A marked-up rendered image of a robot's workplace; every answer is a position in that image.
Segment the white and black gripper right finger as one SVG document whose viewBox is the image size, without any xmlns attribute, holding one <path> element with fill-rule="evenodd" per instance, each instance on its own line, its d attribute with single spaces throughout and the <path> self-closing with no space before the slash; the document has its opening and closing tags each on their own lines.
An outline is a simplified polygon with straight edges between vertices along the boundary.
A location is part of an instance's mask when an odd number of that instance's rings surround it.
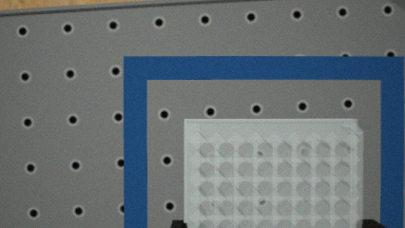
<svg viewBox="0 0 405 228">
<path fill-rule="evenodd" d="M 378 223 L 374 219 L 364 219 L 362 228 L 386 228 L 386 227 Z"/>
</svg>

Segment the clear well plate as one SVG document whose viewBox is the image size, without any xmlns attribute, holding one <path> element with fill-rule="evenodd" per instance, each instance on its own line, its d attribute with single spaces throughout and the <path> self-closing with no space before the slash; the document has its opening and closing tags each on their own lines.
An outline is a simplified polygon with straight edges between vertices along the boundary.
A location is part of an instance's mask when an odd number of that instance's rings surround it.
<svg viewBox="0 0 405 228">
<path fill-rule="evenodd" d="M 357 119 L 183 119 L 183 183 L 187 228 L 362 228 L 363 131 Z"/>
</svg>

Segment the grey perforated base plate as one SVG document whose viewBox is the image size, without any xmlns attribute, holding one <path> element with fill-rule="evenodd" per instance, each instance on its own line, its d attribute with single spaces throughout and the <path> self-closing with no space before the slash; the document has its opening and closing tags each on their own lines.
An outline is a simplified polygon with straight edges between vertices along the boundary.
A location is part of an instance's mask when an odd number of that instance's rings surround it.
<svg viewBox="0 0 405 228">
<path fill-rule="evenodd" d="M 0 228 L 125 228 L 124 56 L 404 57 L 405 0 L 0 10 Z M 183 119 L 357 119 L 380 223 L 381 80 L 147 80 L 147 228 L 183 220 Z"/>
</svg>

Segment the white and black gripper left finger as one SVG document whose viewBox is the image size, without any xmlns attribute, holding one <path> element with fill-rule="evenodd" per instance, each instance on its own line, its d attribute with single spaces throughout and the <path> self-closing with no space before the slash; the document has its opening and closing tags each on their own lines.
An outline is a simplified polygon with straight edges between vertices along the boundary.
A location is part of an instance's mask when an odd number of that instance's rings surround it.
<svg viewBox="0 0 405 228">
<path fill-rule="evenodd" d="M 187 225 L 183 223 L 183 220 L 172 220 L 170 228 L 187 228 Z"/>
</svg>

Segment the blue tape outline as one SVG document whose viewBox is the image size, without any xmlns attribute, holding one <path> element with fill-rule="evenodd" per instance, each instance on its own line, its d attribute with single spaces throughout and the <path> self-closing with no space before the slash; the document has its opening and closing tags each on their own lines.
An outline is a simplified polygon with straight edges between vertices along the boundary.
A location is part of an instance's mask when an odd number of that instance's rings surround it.
<svg viewBox="0 0 405 228">
<path fill-rule="evenodd" d="M 404 57 L 124 56 L 125 228 L 147 228 L 147 80 L 381 80 L 380 224 L 403 228 Z"/>
</svg>

